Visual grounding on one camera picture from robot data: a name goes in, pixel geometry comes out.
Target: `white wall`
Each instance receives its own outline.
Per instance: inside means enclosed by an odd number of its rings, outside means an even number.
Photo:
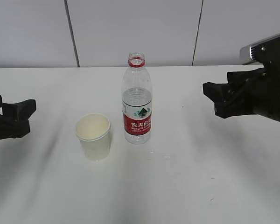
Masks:
[[[240,64],[239,50],[280,33],[280,0],[204,0],[194,65]]]
[[[0,0],[0,68],[76,66],[62,0]]]
[[[191,65],[202,0],[67,0],[81,67]],[[204,0],[194,65],[239,64],[280,32],[280,0]],[[0,67],[76,67],[63,0],[0,0]]]
[[[191,65],[201,0],[68,0],[81,67]]]

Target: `table surface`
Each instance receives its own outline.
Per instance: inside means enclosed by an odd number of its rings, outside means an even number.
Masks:
[[[0,224],[280,224],[280,123],[221,119],[202,83],[257,66],[149,67],[151,139],[124,138],[126,68],[0,69],[6,103],[36,99],[31,133],[0,140]],[[112,124],[109,156],[85,158],[74,125]]]

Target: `white paper cup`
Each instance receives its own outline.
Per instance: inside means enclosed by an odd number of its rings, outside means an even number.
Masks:
[[[92,161],[106,158],[110,152],[110,121],[101,113],[83,116],[76,124],[76,135],[84,153]]]

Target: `wall seam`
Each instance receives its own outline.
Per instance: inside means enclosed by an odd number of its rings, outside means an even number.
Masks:
[[[202,0],[202,2],[201,2],[201,9],[200,9],[200,15],[199,15],[199,21],[198,21],[198,27],[197,27],[195,47],[194,47],[193,59],[192,59],[192,66],[194,65],[194,59],[195,59],[195,53],[196,53],[196,47],[197,47],[197,41],[198,41],[198,35],[199,35],[199,28],[200,28],[200,22],[201,22],[201,15],[202,15],[203,2],[204,2],[204,0]]]
[[[69,12],[69,6],[67,4],[67,0],[64,0],[64,6],[65,6],[65,11],[66,11],[67,21],[68,21],[68,24],[69,24],[71,41],[73,43],[73,48],[74,48],[74,52],[75,52],[77,67],[80,67],[80,62],[79,62],[78,52],[77,52],[77,48],[76,48],[76,42],[75,42],[73,27],[71,25],[70,12]]]

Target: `green mountain logo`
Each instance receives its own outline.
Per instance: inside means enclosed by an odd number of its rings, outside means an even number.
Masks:
[[[142,108],[141,111],[137,111],[136,113],[134,113],[135,117],[140,117],[140,118],[144,118],[147,116],[147,113],[150,112],[150,108]]]

